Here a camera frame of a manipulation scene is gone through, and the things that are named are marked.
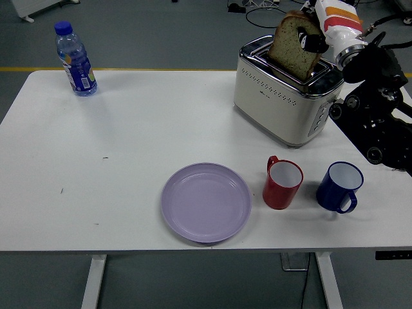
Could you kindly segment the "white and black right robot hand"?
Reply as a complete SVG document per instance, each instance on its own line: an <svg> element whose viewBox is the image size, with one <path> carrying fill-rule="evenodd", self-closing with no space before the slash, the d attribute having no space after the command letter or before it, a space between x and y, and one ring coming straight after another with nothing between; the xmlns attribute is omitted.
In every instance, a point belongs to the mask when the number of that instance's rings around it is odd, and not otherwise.
<svg viewBox="0 0 412 309"><path fill-rule="evenodd" d="M305 1L301 7L305 14L317 18L320 35L310 34L302 26L298 28L298 38L306 52L324 53L332 48L335 58L361 50L367 42L361 39L361 21L353 5L344 1Z"/></svg>

